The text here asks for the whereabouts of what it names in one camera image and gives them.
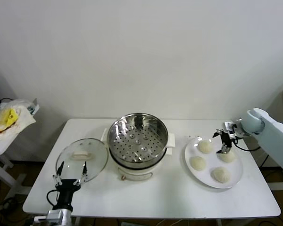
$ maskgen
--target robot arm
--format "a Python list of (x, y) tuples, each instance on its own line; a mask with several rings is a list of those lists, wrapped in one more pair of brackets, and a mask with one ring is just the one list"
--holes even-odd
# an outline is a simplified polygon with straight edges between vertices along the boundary
[(258, 141), (260, 147), (283, 168), (283, 124), (275, 121), (267, 112), (258, 108), (248, 110), (236, 123), (225, 122), (225, 128), (217, 130), (217, 133), (221, 135), (223, 143), (219, 153), (229, 152), (232, 145), (229, 145), (223, 133), (232, 142), (245, 136), (252, 136)]

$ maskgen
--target steamed bun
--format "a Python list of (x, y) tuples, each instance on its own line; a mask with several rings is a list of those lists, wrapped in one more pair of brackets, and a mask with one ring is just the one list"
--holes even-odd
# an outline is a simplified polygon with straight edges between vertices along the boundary
[(230, 163), (235, 160), (236, 155), (233, 151), (230, 151), (227, 154), (218, 154), (219, 159), (221, 159), (224, 162)]
[(191, 158), (191, 166), (197, 171), (204, 170), (206, 165), (206, 161), (200, 156)]
[(212, 142), (201, 140), (198, 142), (198, 149), (204, 154), (209, 154), (213, 150)]
[(217, 167), (212, 172), (213, 177), (220, 183), (226, 183), (231, 179), (231, 173), (225, 167)]

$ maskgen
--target cable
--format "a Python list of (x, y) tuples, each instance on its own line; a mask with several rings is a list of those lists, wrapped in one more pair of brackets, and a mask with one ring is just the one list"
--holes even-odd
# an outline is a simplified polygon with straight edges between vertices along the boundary
[(176, 224), (177, 224), (177, 223), (179, 223), (180, 221), (182, 221), (182, 219), (181, 219), (181, 220), (176, 221), (175, 223), (171, 224), (170, 226), (176, 225)]
[(259, 168), (261, 168), (263, 165), (264, 165), (264, 163), (266, 162), (266, 160), (269, 158), (269, 155), (267, 155), (266, 156), (266, 158), (264, 159), (264, 161), (263, 161), (263, 163), (261, 164), (261, 166), (259, 166)]
[(257, 151), (257, 150), (259, 150), (259, 149), (261, 148), (261, 147), (259, 146), (259, 147), (255, 148), (255, 149), (247, 150), (247, 149), (244, 149), (244, 148), (242, 148), (242, 147), (239, 147), (235, 142), (233, 142), (233, 143), (234, 143), (234, 145), (235, 145), (237, 148), (239, 148), (240, 150), (246, 151), (246, 152), (254, 152), (254, 151)]
[(260, 224), (258, 224), (258, 226), (261, 226), (263, 223), (270, 223), (273, 226), (277, 226), (273, 222), (270, 222), (270, 221), (267, 221), (267, 220), (260, 222)]
[(164, 222), (165, 220), (161, 220), (161, 221), (159, 221), (155, 226), (158, 226), (158, 225), (160, 225), (162, 222)]
[(276, 173), (276, 172), (277, 172), (277, 170), (271, 171), (270, 173), (268, 173), (268, 174), (264, 177), (264, 179), (266, 179), (269, 175), (271, 175), (271, 174), (273, 174), (273, 173)]
[[(233, 133), (235, 134), (236, 132), (235, 132), (235, 127), (237, 127), (236, 125), (234, 125), (233, 126)], [(254, 152), (254, 151), (257, 151), (257, 150), (259, 150), (261, 147), (259, 146), (259, 147), (257, 147), (257, 148), (255, 148), (255, 149), (253, 149), (253, 150), (248, 150), (248, 149), (244, 149), (244, 148), (242, 148), (242, 147), (239, 147), (237, 144), (238, 144), (238, 140), (240, 140), (241, 138), (239, 138), (239, 137), (236, 137), (236, 139), (232, 139), (232, 142), (234, 143), (234, 145), (237, 147), (237, 148), (239, 148), (240, 150), (243, 150), (243, 151), (246, 151), (246, 152)]]
[(280, 216), (278, 216), (278, 218), (282, 221), (282, 223), (283, 223), (283, 219), (280, 217)]
[(49, 197), (48, 197), (48, 195), (52, 192), (57, 192), (57, 190), (55, 189), (55, 190), (51, 190), (51, 191), (47, 192), (46, 199), (47, 199), (47, 201), (49, 202), (50, 205), (55, 206), (54, 204), (52, 204), (52, 202), (49, 200)]
[(0, 101), (2, 101), (2, 100), (14, 100), (14, 99), (11, 99), (9, 97), (5, 97), (5, 98), (0, 99)]

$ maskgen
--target black cable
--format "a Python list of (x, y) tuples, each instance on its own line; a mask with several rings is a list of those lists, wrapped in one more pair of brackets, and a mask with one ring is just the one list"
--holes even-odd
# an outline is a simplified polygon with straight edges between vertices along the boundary
[(55, 206), (54, 204), (52, 204), (52, 202), (49, 200), (49, 197), (48, 197), (48, 195), (52, 192), (57, 192), (57, 190), (55, 189), (55, 190), (51, 190), (51, 191), (47, 192), (46, 199), (47, 199), (47, 201), (49, 202), (50, 205)]
[(254, 152), (254, 151), (257, 151), (257, 150), (259, 150), (259, 149), (261, 148), (261, 147), (259, 146), (259, 147), (255, 148), (255, 149), (247, 150), (247, 149), (244, 149), (244, 148), (242, 148), (242, 147), (239, 147), (235, 142), (233, 142), (233, 143), (234, 143), (234, 145), (235, 145), (237, 148), (239, 148), (240, 150), (246, 151), (246, 152)]
[(260, 223), (258, 224), (258, 226), (261, 226), (263, 223), (270, 223), (270, 224), (273, 225), (273, 226), (277, 226), (277, 225), (275, 225), (273, 222), (270, 222), (270, 221), (267, 221), (267, 220), (260, 222)]
[(282, 221), (282, 223), (283, 223), (283, 219), (280, 217), (280, 216), (278, 216), (278, 218)]
[(264, 163), (266, 162), (266, 160), (269, 158), (269, 155), (267, 155), (266, 156), (266, 158), (264, 159), (264, 161), (263, 161), (263, 163), (261, 164), (261, 166), (259, 166), (259, 168), (261, 168), (263, 165), (264, 165)]
[(276, 172), (277, 172), (277, 170), (268, 173), (268, 174), (264, 177), (264, 179), (266, 179), (269, 175), (271, 175), (271, 174), (273, 174), (273, 173), (276, 173)]
[(11, 99), (9, 97), (5, 97), (5, 98), (0, 99), (0, 101), (2, 101), (2, 100), (14, 100), (14, 99)]
[[(234, 125), (233, 126), (233, 133), (235, 134), (236, 132), (235, 132), (235, 128), (237, 127), (237, 125)], [(252, 149), (252, 150), (247, 150), (247, 149), (244, 149), (244, 148), (242, 148), (242, 147), (239, 147), (237, 144), (238, 144), (238, 140), (240, 140), (241, 138), (239, 138), (239, 137), (236, 137), (236, 139), (232, 139), (232, 142), (234, 143), (234, 145), (237, 147), (237, 148), (239, 148), (240, 150), (243, 150), (243, 151), (246, 151), (246, 152), (254, 152), (254, 151), (257, 151), (257, 150), (259, 150), (261, 147), (259, 146), (259, 147), (257, 147), (257, 148), (255, 148), (255, 149)]]

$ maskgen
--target plastic bag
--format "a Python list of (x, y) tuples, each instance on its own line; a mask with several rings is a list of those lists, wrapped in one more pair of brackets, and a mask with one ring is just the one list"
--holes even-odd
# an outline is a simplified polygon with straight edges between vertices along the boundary
[(38, 105), (27, 100), (13, 100), (0, 104), (0, 140), (20, 133), (27, 126), (35, 123), (32, 114)]

